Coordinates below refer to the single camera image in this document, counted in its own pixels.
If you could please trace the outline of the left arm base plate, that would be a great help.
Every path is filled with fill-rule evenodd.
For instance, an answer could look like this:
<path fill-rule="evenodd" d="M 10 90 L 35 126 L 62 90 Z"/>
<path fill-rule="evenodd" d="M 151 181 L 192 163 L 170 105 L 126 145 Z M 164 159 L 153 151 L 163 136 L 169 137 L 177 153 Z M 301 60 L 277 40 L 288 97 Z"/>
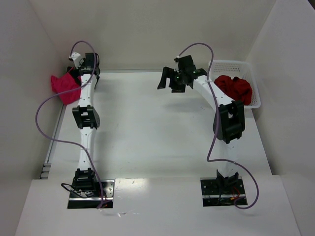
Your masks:
<path fill-rule="evenodd" d="M 104 192 L 101 208 L 113 208 L 115 181 L 111 179 L 102 180 L 101 182 Z M 69 190 L 67 209 L 92 209 L 97 208 L 101 203 L 99 186 L 94 190 L 75 190 L 71 186 L 68 186 L 67 189 Z"/>

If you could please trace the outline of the pink t-shirt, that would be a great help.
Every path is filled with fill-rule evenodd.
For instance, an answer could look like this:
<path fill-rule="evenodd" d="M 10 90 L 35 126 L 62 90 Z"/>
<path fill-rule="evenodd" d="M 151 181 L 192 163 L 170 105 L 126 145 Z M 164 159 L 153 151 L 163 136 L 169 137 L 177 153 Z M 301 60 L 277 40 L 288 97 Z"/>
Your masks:
<path fill-rule="evenodd" d="M 78 69 L 75 73 L 65 73 L 61 77 L 51 76 L 51 89 L 54 93 L 61 93 L 72 89 L 77 89 L 81 87 L 81 77 L 79 75 Z M 62 103 L 64 105 L 69 105 L 77 100 L 79 100 L 81 90 L 72 91 L 69 93 L 59 95 Z"/>

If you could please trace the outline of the black folded t-shirt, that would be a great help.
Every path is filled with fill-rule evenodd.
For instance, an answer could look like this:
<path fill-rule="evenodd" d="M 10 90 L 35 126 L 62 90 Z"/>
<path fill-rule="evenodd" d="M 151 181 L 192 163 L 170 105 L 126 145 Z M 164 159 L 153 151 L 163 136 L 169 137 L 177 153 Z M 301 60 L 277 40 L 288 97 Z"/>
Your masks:
<path fill-rule="evenodd" d="M 75 73 L 76 72 L 76 68 L 74 66 L 68 66 L 66 69 L 67 73 Z"/>

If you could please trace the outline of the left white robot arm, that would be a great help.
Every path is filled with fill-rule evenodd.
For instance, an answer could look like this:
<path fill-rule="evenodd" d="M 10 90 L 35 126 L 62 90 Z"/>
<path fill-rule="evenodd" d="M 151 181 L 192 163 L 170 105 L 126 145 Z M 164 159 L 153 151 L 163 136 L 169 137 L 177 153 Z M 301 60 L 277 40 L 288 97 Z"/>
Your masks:
<path fill-rule="evenodd" d="M 72 186 L 81 196 L 96 197 L 100 187 L 91 160 L 93 160 L 96 131 L 100 126 L 100 118 L 94 108 L 94 91 L 99 79 L 98 56 L 86 53 L 85 57 L 82 57 L 79 53 L 73 52 L 69 59 L 78 70 L 81 84 L 84 86 L 81 88 L 78 105 L 72 109 L 80 130 L 80 144 L 83 146 Z"/>

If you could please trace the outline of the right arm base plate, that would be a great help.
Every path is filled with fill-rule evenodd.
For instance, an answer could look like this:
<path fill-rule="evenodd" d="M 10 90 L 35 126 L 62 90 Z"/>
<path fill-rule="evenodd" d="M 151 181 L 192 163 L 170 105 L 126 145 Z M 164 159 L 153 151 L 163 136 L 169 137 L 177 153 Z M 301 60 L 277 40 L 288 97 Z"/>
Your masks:
<path fill-rule="evenodd" d="M 219 187 L 214 177 L 202 178 L 200 185 L 204 207 L 233 206 L 235 200 L 237 200 L 237 205 L 248 205 L 241 178 L 233 186 L 226 187 L 225 189 Z"/>

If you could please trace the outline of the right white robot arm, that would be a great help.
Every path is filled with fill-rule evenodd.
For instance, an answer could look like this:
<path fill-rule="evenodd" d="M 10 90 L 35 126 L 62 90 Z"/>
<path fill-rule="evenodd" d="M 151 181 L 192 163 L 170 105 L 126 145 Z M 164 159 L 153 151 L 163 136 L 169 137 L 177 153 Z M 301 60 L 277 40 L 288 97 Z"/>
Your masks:
<path fill-rule="evenodd" d="M 224 191 L 236 185 L 239 174 L 236 161 L 239 147 L 237 141 L 245 130 L 244 104 L 226 95 L 212 80 L 211 70 L 196 68 L 191 56 L 176 57 L 177 67 L 164 67 L 158 89 L 171 88 L 173 93 L 184 93 L 189 86 L 197 91 L 215 111 L 213 122 L 214 141 L 222 149 L 217 158 L 217 185 Z"/>

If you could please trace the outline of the white plastic basket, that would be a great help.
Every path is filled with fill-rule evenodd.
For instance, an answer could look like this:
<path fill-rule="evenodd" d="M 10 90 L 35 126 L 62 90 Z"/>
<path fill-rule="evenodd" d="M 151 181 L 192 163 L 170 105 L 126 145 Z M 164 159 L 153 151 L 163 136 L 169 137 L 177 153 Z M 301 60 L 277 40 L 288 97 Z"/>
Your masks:
<path fill-rule="evenodd" d="M 245 106 L 245 109 L 257 109 L 260 107 L 259 91 L 252 66 L 249 63 L 236 60 L 213 60 L 210 78 L 214 81 L 221 75 L 229 76 L 232 79 L 238 77 L 246 80 L 252 88 L 252 100 L 250 105 Z"/>

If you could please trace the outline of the dark red t-shirt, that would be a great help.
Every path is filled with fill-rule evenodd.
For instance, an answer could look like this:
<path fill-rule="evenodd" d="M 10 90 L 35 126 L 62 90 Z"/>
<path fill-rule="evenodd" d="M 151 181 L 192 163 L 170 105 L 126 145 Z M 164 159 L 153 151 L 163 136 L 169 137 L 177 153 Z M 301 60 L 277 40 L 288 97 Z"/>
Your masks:
<path fill-rule="evenodd" d="M 215 79 L 214 83 L 235 101 L 242 101 L 246 106 L 251 104 L 252 88 L 246 80 L 239 77 L 231 78 L 227 75 L 220 75 Z"/>

